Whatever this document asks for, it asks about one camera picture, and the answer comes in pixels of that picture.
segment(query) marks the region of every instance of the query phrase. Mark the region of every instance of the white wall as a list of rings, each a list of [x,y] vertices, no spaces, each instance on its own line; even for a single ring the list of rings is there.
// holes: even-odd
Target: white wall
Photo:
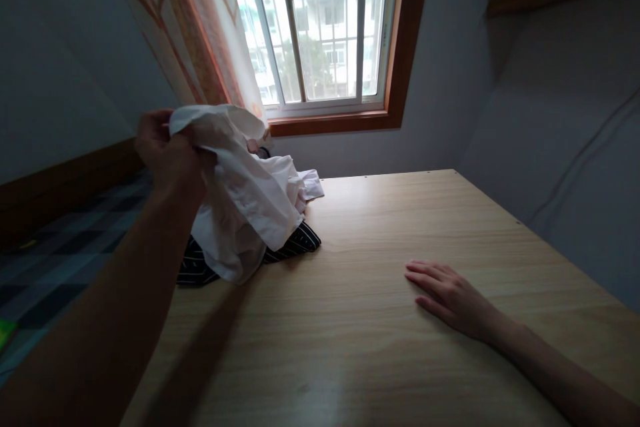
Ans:
[[[0,184],[135,135],[177,100],[124,0],[0,0]]]
[[[275,139],[322,177],[457,165],[493,88],[487,0],[425,0],[401,129]]]
[[[133,135],[27,0],[0,18],[0,184]]]
[[[640,0],[576,0],[530,15],[460,172],[526,222],[640,87],[639,32]],[[530,227],[640,311],[640,106],[594,147]]]

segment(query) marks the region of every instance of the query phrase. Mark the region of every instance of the orange curtain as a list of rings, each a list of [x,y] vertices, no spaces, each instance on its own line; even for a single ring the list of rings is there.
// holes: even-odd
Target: orange curtain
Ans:
[[[232,103],[267,120],[237,0],[127,0],[183,105]]]

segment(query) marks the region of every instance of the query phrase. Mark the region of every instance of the hand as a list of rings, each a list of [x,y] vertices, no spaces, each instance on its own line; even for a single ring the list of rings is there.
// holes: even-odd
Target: hand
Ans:
[[[466,336],[492,343],[512,321],[484,298],[464,277],[438,262],[411,260],[405,277],[425,290],[415,303]]]
[[[138,124],[135,149],[153,175],[155,191],[199,205],[205,195],[198,153],[192,146],[190,129],[169,138],[173,110],[145,113]]]

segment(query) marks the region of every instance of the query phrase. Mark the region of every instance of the pile of clothes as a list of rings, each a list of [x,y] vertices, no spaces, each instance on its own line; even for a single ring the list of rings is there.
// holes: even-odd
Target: pile of clothes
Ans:
[[[246,282],[261,264],[312,252],[320,239],[304,222],[307,201],[324,195],[315,170],[298,172],[289,155],[260,158],[248,139],[265,126],[234,105],[191,105],[171,116],[169,133],[189,127],[200,149],[207,195],[199,208],[178,284],[223,278]]]

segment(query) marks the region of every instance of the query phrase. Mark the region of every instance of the glass pane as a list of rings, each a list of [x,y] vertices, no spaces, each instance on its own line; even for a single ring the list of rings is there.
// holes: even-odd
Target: glass pane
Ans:
[[[357,0],[293,3],[307,98],[355,97]]]
[[[285,0],[263,0],[263,3],[285,101],[300,101],[300,86],[293,56],[287,4]],[[260,80],[258,80],[258,86],[268,87],[261,84]]]
[[[385,16],[385,0],[366,0],[365,40],[362,68],[362,96],[378,91],[380,42]]]
[[[265,105],[278,104],[275,79],[271,71],[265,38],[255,0],[238,0],[240,16],[249,47],[253,72],[258,82],[260,96]]]

